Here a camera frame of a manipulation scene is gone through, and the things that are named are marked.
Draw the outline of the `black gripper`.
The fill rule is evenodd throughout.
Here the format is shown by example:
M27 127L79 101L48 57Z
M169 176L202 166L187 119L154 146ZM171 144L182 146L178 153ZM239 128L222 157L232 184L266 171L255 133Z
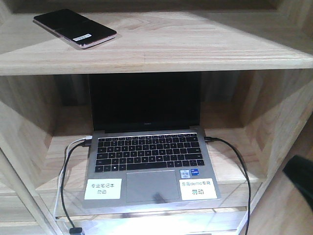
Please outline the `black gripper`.
M294 155L285 165L284 174L300 191L308 205L313 207L313 162Z

